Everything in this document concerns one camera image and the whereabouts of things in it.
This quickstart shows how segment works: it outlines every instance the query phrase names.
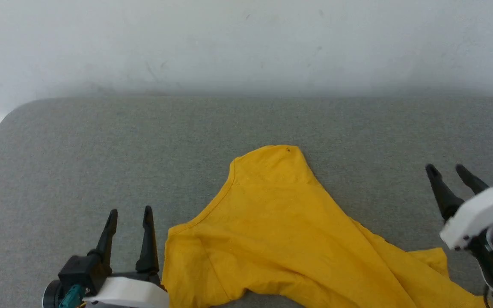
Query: yellow fabric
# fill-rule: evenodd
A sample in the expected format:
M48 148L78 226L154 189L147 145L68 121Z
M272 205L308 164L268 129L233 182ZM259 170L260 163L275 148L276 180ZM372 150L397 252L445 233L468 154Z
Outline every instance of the yellow fabric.
M207 208L169 230L165 254L172 308L247 289L314 308L484 307L450 281L442 249L407 253L350 219L295 146L236 158Z

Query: shirt sleeve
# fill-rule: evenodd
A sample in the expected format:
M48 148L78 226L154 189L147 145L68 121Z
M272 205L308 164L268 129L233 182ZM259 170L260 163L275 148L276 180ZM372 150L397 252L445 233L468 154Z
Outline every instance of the shirt sleeve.
M203 243L191 229L169 234L165 252L162 284L169 293L170 308L205 308L229 302Z

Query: gray fabric surface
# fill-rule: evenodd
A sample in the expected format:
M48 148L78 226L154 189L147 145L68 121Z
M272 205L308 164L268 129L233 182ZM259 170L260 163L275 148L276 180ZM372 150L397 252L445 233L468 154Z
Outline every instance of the gray fabric surface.
M154 209L159 260L168 228L196 216L236 156L300 146L348 215L405 250L442 246L424 166L471 194L461 162L493 185L493 98L79 98L38 101L0 125L0 307L39 305L72 254L96 245L119 210L112 266L139 256L143 207ZM452 279L480 293L466 253L447 252ZM296 306L248 293L229 307Z

